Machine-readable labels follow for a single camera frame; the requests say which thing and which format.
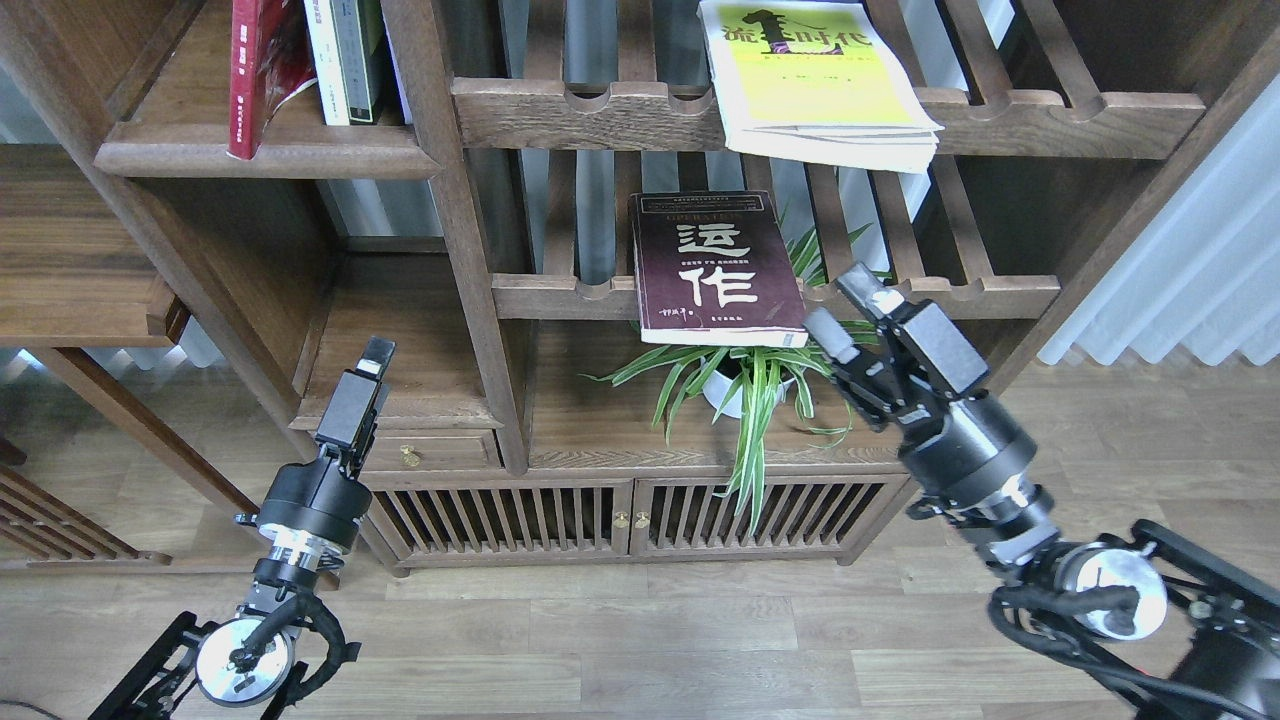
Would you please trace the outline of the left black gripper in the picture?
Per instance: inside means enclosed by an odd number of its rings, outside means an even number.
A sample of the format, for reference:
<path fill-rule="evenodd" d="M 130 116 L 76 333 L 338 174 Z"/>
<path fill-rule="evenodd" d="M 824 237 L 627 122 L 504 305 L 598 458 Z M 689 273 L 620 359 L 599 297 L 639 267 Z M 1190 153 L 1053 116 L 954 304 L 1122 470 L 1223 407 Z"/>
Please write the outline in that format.
<path fill-rule="evenodd" d="M 372 337 L 355 368 L 342 374 L 315 433 L 317 456 L 280 468 L 257 514 L 260 533 L 282 527 L 319 537 L 338 553 L 352 550 L 369 510 L 369 488 L 346 469 L 362 468 L 372 446 L 394 351 L 394 341 Z"/>

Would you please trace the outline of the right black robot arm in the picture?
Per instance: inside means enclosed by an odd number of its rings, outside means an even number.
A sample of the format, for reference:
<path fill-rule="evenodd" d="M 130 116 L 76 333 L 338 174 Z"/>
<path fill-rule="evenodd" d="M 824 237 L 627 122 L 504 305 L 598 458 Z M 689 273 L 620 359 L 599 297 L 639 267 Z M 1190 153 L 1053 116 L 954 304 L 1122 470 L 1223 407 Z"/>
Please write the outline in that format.
<path fill-rule="evenodd" d="M 876 328 L 861 347 L 826 309 L 805 320 L 838 392 L 922 487 L 908 510 L 942 518 L 1000 579 L 989 621 L 1079 669 L 1139 719 L 1275 719 L 1277 591 L 1149 520 L 1132 538 L 1064 539 L 1027 470 L 1036 442 L 984 388 L 988 365 L 942 307 L 911 302 L 863 264 L 836 286 Z"/>

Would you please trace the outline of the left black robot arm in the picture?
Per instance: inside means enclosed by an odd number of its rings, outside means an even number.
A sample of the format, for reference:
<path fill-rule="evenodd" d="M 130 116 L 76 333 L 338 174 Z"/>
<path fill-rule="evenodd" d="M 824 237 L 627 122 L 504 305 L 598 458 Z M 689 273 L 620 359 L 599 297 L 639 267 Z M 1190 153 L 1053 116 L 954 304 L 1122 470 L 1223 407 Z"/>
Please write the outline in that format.
<path fill-rule="evenodd" d="M 287 464 L 257 512 L 236 518 L 271 542 L 233 619 L 198 624 L 183 612 L 96 707 L 96 719 L 169 719 L 192 688 L 215 705 L 265 703 L 266 719 L 328 683 L 360 647 L 316 596 L 337 570 L 372 502 L 358 475 L 375 439 L 396 345 L 372 337 L 340 377 L 315 434 L 311 462 Z"/>

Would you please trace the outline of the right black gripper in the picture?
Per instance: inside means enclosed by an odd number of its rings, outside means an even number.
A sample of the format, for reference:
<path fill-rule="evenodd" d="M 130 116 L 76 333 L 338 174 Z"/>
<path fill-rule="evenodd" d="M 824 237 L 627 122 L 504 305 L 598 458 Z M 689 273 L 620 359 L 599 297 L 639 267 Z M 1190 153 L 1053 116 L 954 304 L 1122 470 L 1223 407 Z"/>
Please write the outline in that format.
<path fill-rule="evenodd" d="M 908 301 L 861 263 L 835 286 L 906 357 L 859 355 L 824 307 L 810 311 L 804 327 L 835 365 L 835 386 L 858 415 L 874 432 L 901 430 L 899 460 L 925 495 L 941 501 L 1034 500 L 1038 488 L 1027 469 L 1036 442 L 996 397 L 977 389 L 989 366 L 945 310 L 931 300 Z"/>

